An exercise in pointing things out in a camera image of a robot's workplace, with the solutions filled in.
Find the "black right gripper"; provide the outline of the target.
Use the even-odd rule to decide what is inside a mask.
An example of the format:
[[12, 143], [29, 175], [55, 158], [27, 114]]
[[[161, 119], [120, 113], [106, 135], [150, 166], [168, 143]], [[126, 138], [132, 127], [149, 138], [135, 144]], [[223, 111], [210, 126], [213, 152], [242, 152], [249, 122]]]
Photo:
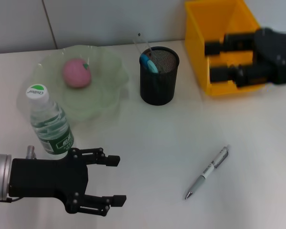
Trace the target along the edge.
[[286, 84], [286, 32], [260, 28], [255, 32], [227, 33], [222, 42], [204, 44], [204, 54], [253, 51], [258, 63], [210, 68], [210, 83], [233, 81], [240, 87], [266, 84]]

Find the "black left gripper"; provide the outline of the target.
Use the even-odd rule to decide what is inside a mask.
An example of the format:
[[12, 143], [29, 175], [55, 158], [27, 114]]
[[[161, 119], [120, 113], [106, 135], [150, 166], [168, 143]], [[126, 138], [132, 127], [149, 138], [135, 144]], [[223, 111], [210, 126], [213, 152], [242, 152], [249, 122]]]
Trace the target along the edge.
[[72, 148], [59, 160], [15, 158], [11, 164], [9, 196], [57, 198], [68, 213], [82, 213], [88, 183], [86, 165], [117, 167], [119, 162], [119, 156], [106, 156], [102, 147]]

